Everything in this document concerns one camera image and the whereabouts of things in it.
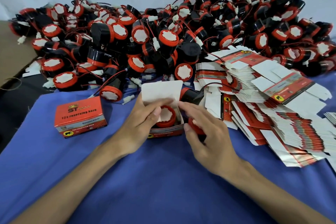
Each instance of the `forearm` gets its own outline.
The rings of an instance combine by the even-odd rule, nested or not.
[[[114,152],[107,152],[101,146],[97,147],[78,167],[26,209],[12,224],[65,223],[95,183],[121,157],[117,147]]]
[[[278,223],[333,223],[263,177],[248,162],[243,161],[240,170],[228,181]]]

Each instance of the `right hand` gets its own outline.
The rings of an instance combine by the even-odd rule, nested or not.
[[[204,145],[189,124],[184,124],[185,135],[197,161],[213,174],[230,182],[237,174],[243,160],[233,149],[226,124],[201,106],[187,102],[179,102],[178,105],[207,135]]]

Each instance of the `product box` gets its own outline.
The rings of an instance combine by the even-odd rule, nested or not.
[[[176,122],[170,128],[152,128],[148,138],[177,136],[183,133],[183,118],[177,103],[180,99],[183,82],[167,81],[167,82],[151,82],[145,83],[141,88],[142,101],[145,105],[152,103],[161,98],[172,98],[174,101],[170,104],[176,113]]]
[[[66,138],[106,125],[99,96],[59,105],[56,109],[55,128]]]

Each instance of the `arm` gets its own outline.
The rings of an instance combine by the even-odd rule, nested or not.
[[[170,102],[170,99],[162,99],[145,107],[139,95],[131,114],[115,135],[98,146],[11,224],[65,223],[104,173],[120,158],[135,152],[145,142],[150,128],[159,118],[160,106]]]
[[[203,145],[195,131],[184,125],[195,158],[210,172],[221,176],[244,192],[278,223],[333,223],[308,205],[263,177],[254,167],[237,156],[227,126],[203,107],[180,102],[207,135]]]

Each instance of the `red box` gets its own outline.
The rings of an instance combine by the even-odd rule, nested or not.
[[[106,125],[99,96],[59,105],[56,109],[55,128],[66,138]]]

